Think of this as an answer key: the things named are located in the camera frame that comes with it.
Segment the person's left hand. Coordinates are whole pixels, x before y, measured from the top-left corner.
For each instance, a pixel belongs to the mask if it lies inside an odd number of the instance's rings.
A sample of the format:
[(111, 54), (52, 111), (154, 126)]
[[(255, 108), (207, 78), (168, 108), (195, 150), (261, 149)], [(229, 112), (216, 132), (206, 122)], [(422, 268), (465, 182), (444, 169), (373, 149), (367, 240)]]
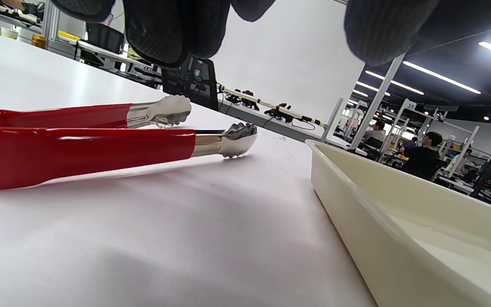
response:
[[(125, 37), (140, 57), (176, 68), (189, 55), (211, 58), (220, 49), (230, 9), (247, 22), (260, 19), (272, 0), (125, 0)], [(405, 54), (437, 0), (349, 0), (344, 31), (349, 50), (365, 64)]]

